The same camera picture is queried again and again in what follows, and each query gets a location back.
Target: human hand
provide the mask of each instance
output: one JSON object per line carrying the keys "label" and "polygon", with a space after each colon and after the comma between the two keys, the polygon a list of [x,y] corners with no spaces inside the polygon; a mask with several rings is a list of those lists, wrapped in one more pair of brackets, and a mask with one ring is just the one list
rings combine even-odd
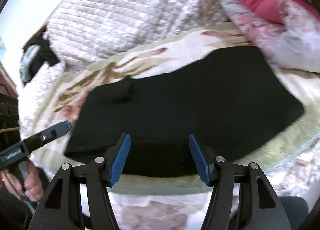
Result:
{"label": "human hand", "polygon": [[[26,189],[25,195],[30,199],[30,201],[37,202],[42,198],[44,190],[42,188],[42,182],[39,178],[39,172],[32,162],[28,162],[28,172],[29,174],[24,182],[24,187]],[[15,176],[10,174],[9,172],[6,172],[5,174],[15,189],[13,189],[10,183],[7,181],[3,171],[1,171],[0,180],[4,182],[4,185],[6,186],[7,190],[12,195],[21,200],[20,196],[17,193],[17,191],[22,190],[20,182]]]}

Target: black cloth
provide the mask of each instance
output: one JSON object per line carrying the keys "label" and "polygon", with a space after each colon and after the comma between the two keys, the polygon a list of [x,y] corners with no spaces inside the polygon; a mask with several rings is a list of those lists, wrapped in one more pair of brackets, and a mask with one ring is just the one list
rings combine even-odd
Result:
{"label": "black cloth", "polygon": [[102,85],[87,97],[65,155],[88,163],[131,135],[123,174],[196,174],[188,137],[229,161],[261,147],[303,114],[257,47],[217,49],[172,73]]}
{"label": "black cloth", "polygon": [[59,63],[58,57],[50,48],[49,41],[45,40],[42,35],[37,37],[32,44],[40,45],[40,49],[29,65],[29,74],[31,78],[33,78],[37,74],[38,70],[41,68],[45,61],[49,64],[50,67]]}
{"label": "black cloth", "polygon": [[280,201],[287,214],[291,230],[298,229],[309,214],[307,202],[300,197],[281,197]]}

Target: wall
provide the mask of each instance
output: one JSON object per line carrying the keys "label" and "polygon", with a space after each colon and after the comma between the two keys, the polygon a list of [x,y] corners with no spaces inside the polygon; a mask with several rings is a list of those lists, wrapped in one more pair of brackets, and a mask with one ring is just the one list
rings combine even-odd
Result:
{"label": "wall", "polygon": [[19,79],[21,48],[62,0],[9,0],[0,13],[0,35],[7,51],[0,61],[9,76]]}

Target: metal pin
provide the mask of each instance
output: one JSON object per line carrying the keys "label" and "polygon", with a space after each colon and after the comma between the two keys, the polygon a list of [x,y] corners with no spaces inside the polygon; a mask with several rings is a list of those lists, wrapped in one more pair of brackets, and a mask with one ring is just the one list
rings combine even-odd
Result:
{"label": "metal pin", "polygon": [[224,157],[222,157],[222,156],[217,156],[217,157],[216,157],[216,160],[217,160],[217,162],[222,163],[222,162],[224,162]]}
{"label": "metal pin", "polygon": [[96,163],[102,163],[103,161],[104,161],[104,157],[97,157],[96,159],[95,159],[95,161],[96,161]]}
{"label": "metal pin", "polygon": [[258,169],[258,168],[259,168],[259,165],[256,164],[256,163],[251,163],[251,164],[250,164],[250,167],[253,168],[253,169]]}
{"label": "metal pin", "polygon": [[63,170],[69,169],[69,167],[70,167],[70,164],[69,164],[69,163],[64,163],[64,164],[61,166],[61,168],[62,168]]}

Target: wooden stick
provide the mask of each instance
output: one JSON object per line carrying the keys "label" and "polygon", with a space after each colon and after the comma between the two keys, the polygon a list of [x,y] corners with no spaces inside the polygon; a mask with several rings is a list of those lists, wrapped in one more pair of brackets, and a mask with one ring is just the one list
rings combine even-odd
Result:
{"label": "wooden stick", "polygon": [[0,129],[0,133],[17,131],[17,130],[19,130],[19,127],[12,127],[12,128]]}

